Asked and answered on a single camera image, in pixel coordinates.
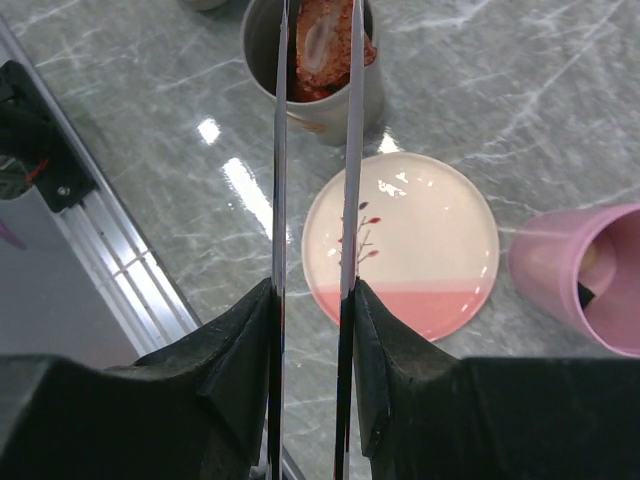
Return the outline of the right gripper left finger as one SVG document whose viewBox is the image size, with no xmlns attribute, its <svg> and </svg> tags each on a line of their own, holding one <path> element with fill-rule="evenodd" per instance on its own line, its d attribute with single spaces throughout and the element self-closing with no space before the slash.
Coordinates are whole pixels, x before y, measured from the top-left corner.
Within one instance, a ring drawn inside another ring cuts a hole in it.
<svg viewBox="0 0 640 480">
<path fill-rule="evenodd" d="M 271 285 L 134 364 L 1 360 L 5 479 L 245 479 L 260 457 Z"/>
</svg>

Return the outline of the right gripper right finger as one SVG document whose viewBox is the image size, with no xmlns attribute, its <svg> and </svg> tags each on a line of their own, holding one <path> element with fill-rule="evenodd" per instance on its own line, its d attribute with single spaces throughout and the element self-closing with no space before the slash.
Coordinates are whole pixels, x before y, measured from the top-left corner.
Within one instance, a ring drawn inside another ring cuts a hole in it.
<svg viewBox="0 0 640 480">
<path fill-rule="evenodd" d="M 355 299 L 361 449 L 376 479 L 635 479 L 635 360 L 457 359 Z"/>
</svg>

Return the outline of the sushi roll toy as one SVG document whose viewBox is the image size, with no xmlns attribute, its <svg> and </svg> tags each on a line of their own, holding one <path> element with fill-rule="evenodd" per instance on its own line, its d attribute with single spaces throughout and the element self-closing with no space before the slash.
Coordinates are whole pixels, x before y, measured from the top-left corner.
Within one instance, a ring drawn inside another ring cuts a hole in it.
<svg viewBox="0 0 640 480">
<path fill-rule="evenodd" d="M 577 284 L 577 294 L 579 305 L 582 310 L 585 310 L 589 304 L 596 298 L 596 294 L 583 283 Z"/>
</svg>

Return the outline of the white steamed bun toy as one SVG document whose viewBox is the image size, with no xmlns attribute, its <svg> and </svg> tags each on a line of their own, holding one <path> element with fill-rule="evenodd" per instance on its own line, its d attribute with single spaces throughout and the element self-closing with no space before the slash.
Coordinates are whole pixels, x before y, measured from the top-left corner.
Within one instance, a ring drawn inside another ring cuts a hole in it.
<svg viewBox="0 0 640 480">
<path fill-rule="evenodd" d="M 615 266 L 615 250 L 605 237 L 595 239 L 585 250 L 580 263 L 582 275 L 603 275 Z"/>
</svg>

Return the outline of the red chicken drumstick toy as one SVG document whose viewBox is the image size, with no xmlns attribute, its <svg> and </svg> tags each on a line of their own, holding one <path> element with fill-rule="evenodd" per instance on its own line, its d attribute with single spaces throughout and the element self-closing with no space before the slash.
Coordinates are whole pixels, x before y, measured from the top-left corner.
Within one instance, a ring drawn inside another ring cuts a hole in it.
<svg viewBox="0 0 640 480">
<path fill-rule="evenodd" d="M 289 100 L 296 103 L 310 103 L 330 97 L 333 91 L 325 87 L 316 87 L 295 79 L 289 91 Z"/>
</svg>

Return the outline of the brown meat rib toy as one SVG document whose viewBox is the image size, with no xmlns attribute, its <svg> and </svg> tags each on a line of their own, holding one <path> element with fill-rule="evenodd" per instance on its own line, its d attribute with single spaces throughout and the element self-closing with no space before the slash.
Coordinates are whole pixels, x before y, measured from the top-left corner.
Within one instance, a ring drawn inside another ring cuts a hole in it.
<svg viewBox="0 0 640 480">
<path fill-rule="evenodd" d="M 341 88 L 350 77 L 353 1 L 302 1 L 296 23 L 296 73 L 316 88 Z"/>
</svg>

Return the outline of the metal food tongs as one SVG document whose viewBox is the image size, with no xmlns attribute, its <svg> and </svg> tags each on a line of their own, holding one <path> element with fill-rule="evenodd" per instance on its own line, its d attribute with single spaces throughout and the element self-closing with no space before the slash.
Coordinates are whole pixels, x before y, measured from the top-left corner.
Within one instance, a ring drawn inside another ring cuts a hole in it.
<svg viewBox="0 0 640 480">
<path fill-rule="evenodd" d="M 290 3 L 285 1 L 279 32 L 274 114 L 274 185 L 272 222 L 271 321 L 269 335 L 269 400 L 267 477 L 283 472 L 282 412 L 284 391 L 285 290 L 286 290 L 286 167 L 287 167 L 287 48 Z M 333 477 L 349 477 L 352 360 L 354 350 L 355 286 L 359 186 L 364 115 L 364 8 L 352 8 L 349 105 L 340 276 L 340 333 L 337 363 L 336 441 Z"/>
</svg>

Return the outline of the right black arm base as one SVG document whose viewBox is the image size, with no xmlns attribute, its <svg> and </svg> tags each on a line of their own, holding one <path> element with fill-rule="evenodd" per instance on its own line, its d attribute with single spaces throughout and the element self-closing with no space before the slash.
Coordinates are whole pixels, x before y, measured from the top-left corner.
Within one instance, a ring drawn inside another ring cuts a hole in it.
<svg viewBox="0 0 640 480">
<path fill-rule="evenodd" d="M 96 187 L 80 154 L 25 67 L 1 66 L 1 154 L 26 168 L 25 180 L 58 213 L 81 202 Z"/>
</svg>

